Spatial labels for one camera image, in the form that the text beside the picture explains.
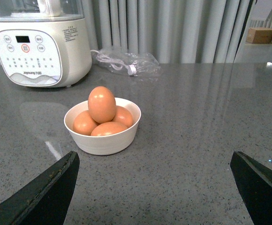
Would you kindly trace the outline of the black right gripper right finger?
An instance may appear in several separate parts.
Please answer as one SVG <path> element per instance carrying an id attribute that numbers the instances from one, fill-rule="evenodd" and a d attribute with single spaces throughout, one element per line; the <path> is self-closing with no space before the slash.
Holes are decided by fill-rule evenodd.
<path id="1" fill-rule="evenodd" d="M 272 170 L 235 151 L 230 167 L 238 191 L 255 225 L 272 225 Z"/>

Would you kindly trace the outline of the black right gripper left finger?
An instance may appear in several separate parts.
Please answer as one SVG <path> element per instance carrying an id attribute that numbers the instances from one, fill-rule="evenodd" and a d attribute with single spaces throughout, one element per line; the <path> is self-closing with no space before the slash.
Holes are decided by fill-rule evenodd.
<path id="1" fill-rule="evenodd" d="M 79 165 L 77 152 L 71 151 L 0 203 L 0 225 L 62 225 Z"/>

